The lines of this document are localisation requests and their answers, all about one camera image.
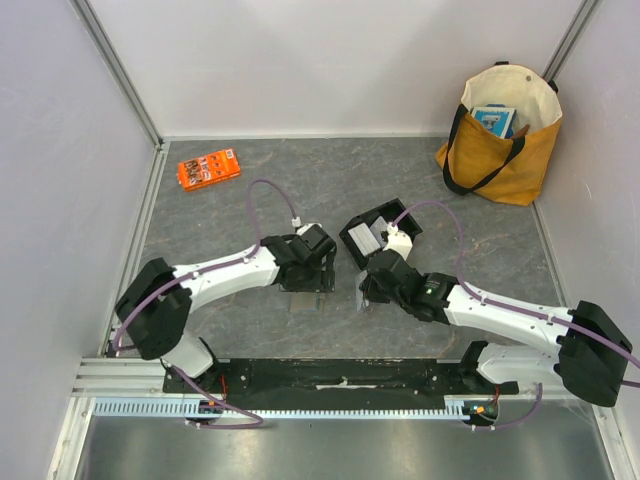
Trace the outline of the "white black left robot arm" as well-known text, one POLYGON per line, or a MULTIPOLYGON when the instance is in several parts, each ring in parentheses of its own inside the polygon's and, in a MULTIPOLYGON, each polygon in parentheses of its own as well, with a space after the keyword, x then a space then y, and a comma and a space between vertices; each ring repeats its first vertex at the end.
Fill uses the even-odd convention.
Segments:
POLYGON ((181 370, 196 391, 210 392, 219 384, 220 369, 206 343, 186 330, 190 314, 254 288, 330 293, 336 253, 336 242, 321 225, 311 223, 207 262, 170 266, 163 258, 153 259, 116 303, 121 326, 113 338, 114 349, 125 348, 121 338, 126 335, 142 359, 159 359, 181 370))

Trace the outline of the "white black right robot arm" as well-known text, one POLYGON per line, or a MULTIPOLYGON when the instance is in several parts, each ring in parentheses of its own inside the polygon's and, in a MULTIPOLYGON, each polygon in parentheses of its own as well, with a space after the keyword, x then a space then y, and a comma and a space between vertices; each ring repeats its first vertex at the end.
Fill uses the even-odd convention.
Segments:
POLYGON ((506 382, 560 384, 570 394, 612 407, 632 362, 632 344, 597 304, 567 309, 534 305, 442 273, 422 274, 397 252, 379 251, 364 265, 360 285, 372 303, 394 303, 422 322, 475 328, 514 341, 512 347, 469 349, 458 368, 467 392, 506 382))

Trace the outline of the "beige leather card holder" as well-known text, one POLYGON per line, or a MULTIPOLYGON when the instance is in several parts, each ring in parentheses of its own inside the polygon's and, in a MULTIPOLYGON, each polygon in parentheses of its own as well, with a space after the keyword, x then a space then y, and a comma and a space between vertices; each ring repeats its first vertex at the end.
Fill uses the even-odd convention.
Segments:
POLYGON ((290 296, 290 313, 322 313, 325 294, 321 292, 295 292, 290 296))

